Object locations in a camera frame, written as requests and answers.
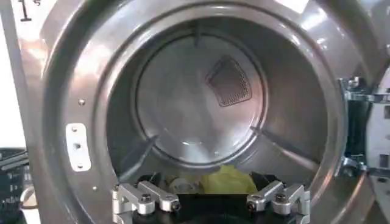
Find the screw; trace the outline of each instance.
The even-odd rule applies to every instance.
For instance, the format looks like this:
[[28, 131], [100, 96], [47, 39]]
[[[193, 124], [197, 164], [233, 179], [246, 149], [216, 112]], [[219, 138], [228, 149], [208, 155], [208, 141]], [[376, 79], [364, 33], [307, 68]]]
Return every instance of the screw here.
[[246, 204], [246, 208], [250, 211], [250, 212], [255, 212], [256, 211], [256, 205], [255, 205], [255, 203], [253, 203], [253, 202], [248, 202], [247, 204]]
[[85, 100], [79, 99], [79, 105], [80, 105], [80, 106], [84, 106], [84, 105], [85, 105]]
[[150, 194], [143, 194], [141, 197], [142, 202], [151, 201], [151, 195]]
[[181, 208], [181, 205], [178, 201], [172, 202], [172, 205], [171, 205], [172, 211], [178, 211], [178, 210], [180, 210], [180, 208]]
[[284, 202], [287, 199], [285, 194], [276, 194], [275, 199], [277, 202]]

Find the metal rivet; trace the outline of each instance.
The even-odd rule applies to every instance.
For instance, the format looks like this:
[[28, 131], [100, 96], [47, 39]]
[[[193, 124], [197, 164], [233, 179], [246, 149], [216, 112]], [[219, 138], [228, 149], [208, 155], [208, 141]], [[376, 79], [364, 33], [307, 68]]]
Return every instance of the metal rivet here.
[[79, 99], [79, 105], [80, 105], [80, 106], [84, 106], [84, 105], [85, 105], [85, 100]]
[[75, 148], [75, 149], [81, 149], [81, 145], [80, 145], [79, 143], [75, 143], [75, 144], [74, 144], [74, 148]]

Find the metal bracket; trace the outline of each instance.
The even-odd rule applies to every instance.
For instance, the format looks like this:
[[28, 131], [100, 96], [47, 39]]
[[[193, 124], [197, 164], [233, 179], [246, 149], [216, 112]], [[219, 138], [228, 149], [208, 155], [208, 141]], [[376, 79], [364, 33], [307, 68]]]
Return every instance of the metal bracket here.
[[132, 223], [132, 212], [149, 215], [155, 211], [156, 201], [160, 209], [174, 212], [180, 209], [179, 198], [169, 194], [150, 182], [138, 183], [138, 188], [128, 183], [117, 185], [112, 192], [113, 222], [117, 224]]
[[167, 193], [148, 181], [139, 182], [138, 188], [149, 193], [153, 200], [158, 201], [162, 211], [176, 212], [180, 209], [179, 198], [176, 194]]
[[275, 195], [272, 200], [274, 212], [280, 215], [288, 215], [295, 203], [298, 205], [297, 224], [310, 223], [310, 191], [306, 191], [303, 185], [294, 184]]
[[130, 184], [120, 184], [112, 192], [113, 222], [131, 223], [131, 214], [137, 211], [140, 215], [149, 215], [155, 211], [155, 201], [150, 194], [142, 193]]
[[369, 89], [366, 87], [366, 82], [361, 77], [340, 79], [339, 82], [346, 100], [390, 104], [390, 94], [370, 93]]
[[73, 171], [84, 172], [91, 169], [90, 153], [87, 144], [87, 128], [82, 123], [70, 123], [65, 128], [66, 148]]
[[251, 212], [261, 212], [271, 202], [274, 213], [289, 215], [297, 203], [297, 224], [310, 223], [310, 191], [300, 184], [284, 188], [283, 183], [274, 181], [256, 194], [247, 197], [247, 207]]
[[260, 212], [266, 209], [266, 205], [283, 189], [283, 183], [274, 181], [256, 194], [250, 194], [246, 198], [247, 207], [251, 212]]

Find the bolt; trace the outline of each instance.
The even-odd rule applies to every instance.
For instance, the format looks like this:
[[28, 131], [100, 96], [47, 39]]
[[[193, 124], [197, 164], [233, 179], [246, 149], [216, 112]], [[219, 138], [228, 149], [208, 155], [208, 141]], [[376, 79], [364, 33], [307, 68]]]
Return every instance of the bolt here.
[[85, 100], [79, 99], [79, 105], [80, 105], [80, 106], [84, 106], [84, 105], [85, 105]]
[[180, 210], [180, 208], [181, 208], [181, 205], [178, 201], [172, 202], [172, 205], [171, 205], [172, 211], [177, 212], [178, 210]]
[[348, 80], [348, 90], [355, 89], [359, 87], [359, 85], [360, 85], [360, 78], [357, 76]]
[[255, 203], [253, 203], [253, 202], [248, 202], [247, 204], [246, 204], [246, 208], [250, 211], [250, 212], [255, 212], [256, 211], [256, 205], [255, 205]]
[[287, 199], [285, 194], [276, 194], [275, 199], [277, 202], [284, 202]]
[[142, 202], [151, 201], [151, 195], [150, 194], [143, 194], [141, 197]]

